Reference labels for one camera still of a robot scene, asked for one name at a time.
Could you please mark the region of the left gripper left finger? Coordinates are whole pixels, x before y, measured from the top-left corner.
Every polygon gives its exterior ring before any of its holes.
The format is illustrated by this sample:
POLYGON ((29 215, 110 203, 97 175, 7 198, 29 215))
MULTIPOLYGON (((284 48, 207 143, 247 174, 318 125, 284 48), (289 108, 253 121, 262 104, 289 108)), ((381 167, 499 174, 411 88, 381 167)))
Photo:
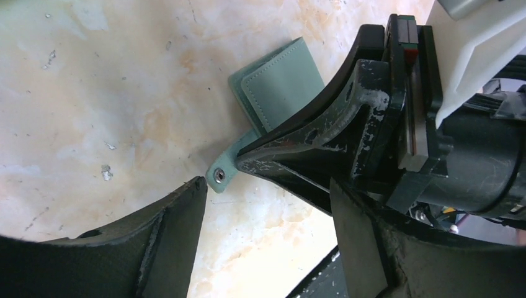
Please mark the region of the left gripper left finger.
POLYGON ((77 238, 1 238, 2 297, 185 297, 207 200, 197 176, 77 238))

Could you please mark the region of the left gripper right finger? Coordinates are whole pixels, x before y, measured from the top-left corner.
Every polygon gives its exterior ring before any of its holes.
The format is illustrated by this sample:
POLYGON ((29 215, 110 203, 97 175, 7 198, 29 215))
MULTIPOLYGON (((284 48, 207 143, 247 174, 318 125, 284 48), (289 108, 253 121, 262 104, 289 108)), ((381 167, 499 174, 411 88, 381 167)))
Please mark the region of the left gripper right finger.
POLYGON ((330 182, 351 297, 524 297, 525 248, 444 232, 330 182))

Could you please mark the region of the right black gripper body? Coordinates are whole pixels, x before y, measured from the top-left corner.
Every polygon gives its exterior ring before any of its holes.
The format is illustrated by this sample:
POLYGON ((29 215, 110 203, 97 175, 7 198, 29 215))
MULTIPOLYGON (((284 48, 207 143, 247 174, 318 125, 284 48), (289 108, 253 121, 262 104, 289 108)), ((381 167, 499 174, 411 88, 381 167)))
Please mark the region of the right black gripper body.
POLYGON ((404 214, 434 178, 448 176, 453 141, 435 123, 443 92, 432 27, 418 25, 414 16, 392 14, 385 49, 391 82, 404 85, 396 144, 403 173, 385 204, 404 214))

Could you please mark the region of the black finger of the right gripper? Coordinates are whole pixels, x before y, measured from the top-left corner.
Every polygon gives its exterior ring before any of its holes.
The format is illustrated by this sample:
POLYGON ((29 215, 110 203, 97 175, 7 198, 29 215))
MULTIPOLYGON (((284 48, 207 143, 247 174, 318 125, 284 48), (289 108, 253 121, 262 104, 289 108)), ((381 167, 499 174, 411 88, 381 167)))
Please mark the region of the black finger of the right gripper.
POLYGON ((330 180, 373 176, 402 116, 406 88, 399 36, 396 24, 361 26, 328 85, 242 148, 237 168, 331 214, 330 180))

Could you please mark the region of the sage green card holder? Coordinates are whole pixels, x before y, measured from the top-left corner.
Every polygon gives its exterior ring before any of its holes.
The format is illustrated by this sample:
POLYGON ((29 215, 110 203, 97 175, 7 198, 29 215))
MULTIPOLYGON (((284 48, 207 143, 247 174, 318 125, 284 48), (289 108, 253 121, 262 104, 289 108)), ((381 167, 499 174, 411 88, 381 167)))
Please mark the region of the sage green card holder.
POLYGON ((221 194, 237 175, 235 159, 242 148, 276 129, 324 88, 302 37, 233 73, 228 84, 252 128, 209 166, 205 178, 217 194, 221 194))

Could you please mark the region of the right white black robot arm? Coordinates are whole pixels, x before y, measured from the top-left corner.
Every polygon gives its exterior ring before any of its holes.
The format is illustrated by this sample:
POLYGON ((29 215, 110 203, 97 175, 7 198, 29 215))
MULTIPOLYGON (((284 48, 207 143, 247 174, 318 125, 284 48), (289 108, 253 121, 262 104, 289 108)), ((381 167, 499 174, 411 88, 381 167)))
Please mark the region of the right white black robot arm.
POLYGON ((360 26, 328 85, 242 148, 236 167, 334 214, 331 180, 402 214, 439 207, 525 226, 525 121, 501 118, 503 97, 476 94, 440 127, 434 33, 413 16, 360 26))

